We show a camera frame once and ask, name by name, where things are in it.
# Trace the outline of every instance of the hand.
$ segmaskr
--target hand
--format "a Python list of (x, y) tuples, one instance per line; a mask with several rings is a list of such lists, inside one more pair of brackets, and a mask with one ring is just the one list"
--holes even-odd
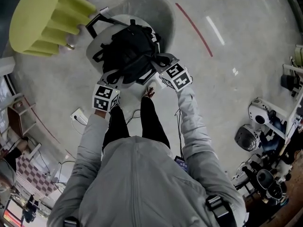
[(95, 110), (95, 115), (98, 115), (98, 116), (100, 116), (100, 117), (102, 117), (102, 118), (105, 119), (106, 112), (96, 109)]

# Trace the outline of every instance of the yellow foam object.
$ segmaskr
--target yellow foam object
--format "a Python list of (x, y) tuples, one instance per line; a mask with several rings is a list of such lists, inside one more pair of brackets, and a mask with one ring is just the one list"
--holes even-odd
[(67, 33), (90, 22), (96, 7), (86, 0), (20, 0), (9, 28), (11, 47), (19, 53), (51, 56), (65, 46)]

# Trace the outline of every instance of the leg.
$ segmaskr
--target leg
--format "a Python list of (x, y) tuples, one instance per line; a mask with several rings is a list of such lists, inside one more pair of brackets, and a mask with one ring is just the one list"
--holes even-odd
[(8, 153), (4, 159), (7, 161), (7, 163), (10, 164), (10, 166), (16, 171), (17, 166), (16, 166), (16, 158), (22, 155), (22, 152), (15, 147), (10, 153)]
[(156, 140), (169, 146), (169, 140), (164, 133), (162, 125), (158, 119), (152, 100), (144, 96), (141, 100), (141, 124), (142, 124), (142, 137)]
[(119, 106), (115, 106), (110, 111), (110, 115), (110, 124), (104, 137), (103, 149), (112, 141), (129, 137), (122, 109)]

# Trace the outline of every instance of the floor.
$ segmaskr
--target floor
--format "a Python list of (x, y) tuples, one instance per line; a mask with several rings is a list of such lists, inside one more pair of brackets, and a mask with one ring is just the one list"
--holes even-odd
[[(101, 9), (123, 0), (89, 0)], [(249, 153), (234, 141), (238, 128), (249, 122), (247, 108), (260, 96), (285, 109), (292, 101), (279, 85), (282, 64), (289, 62), (295, 44), (301, 43), (296, 21), (287, 0), (168, 0), (176, 15), (172, 54), (185, 62), (193, 76), (192, 85), (223, 168), (233, 175)], [(175, 5), (192, 18), (206, 40), (210, 56), (199, 36)], [(36, 112), (58, 139), (62, 150), (76, 155), (81, 135), (71, 126), (70, 115), (78, 107), (89, 117), (91, 96), (100, 74), (86, 58), (91, 42), (82, 30), (74, 51), (51, 58), (16, 55), (14, 78)], [(125, 118), (139, 108), (138, 95), (144, 87), (122, 92)], [(158, 90), (153, 98), (156, 111), (169, 138), (172, 151), (179, 154), (177, 97), (170, 88)], [(83, 130), (74, 122), (74, 127)], [(140, 119), (129, 123), (131, 135), (141, 134)]]

